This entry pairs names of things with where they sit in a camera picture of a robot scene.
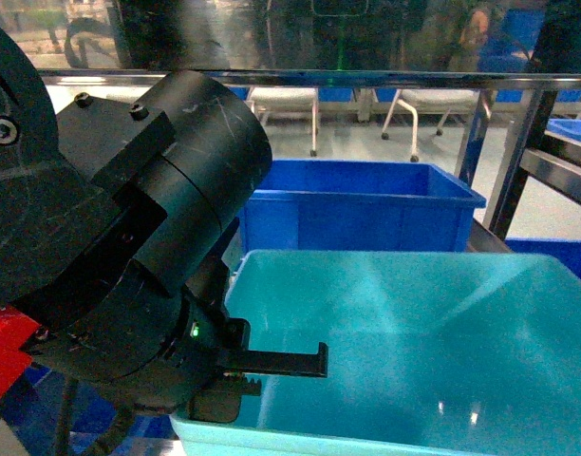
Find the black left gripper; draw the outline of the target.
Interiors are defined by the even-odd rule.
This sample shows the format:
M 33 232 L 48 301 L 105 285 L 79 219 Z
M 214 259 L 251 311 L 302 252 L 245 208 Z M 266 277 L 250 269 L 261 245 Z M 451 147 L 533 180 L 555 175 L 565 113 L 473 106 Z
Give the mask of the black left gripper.
M 249 351 L 250 324 L 232 318 L 224 304 L 230 271 L 200 267 L 180 289 L 180 314 L 155 358 L 126 376 L 128 402 L 139 414 L 178 411 L 189 419 L 231 423 L 242 398 L 258 396 L 262 384 L 244 373 L 326 378 L 328 345 L 317 353 Z

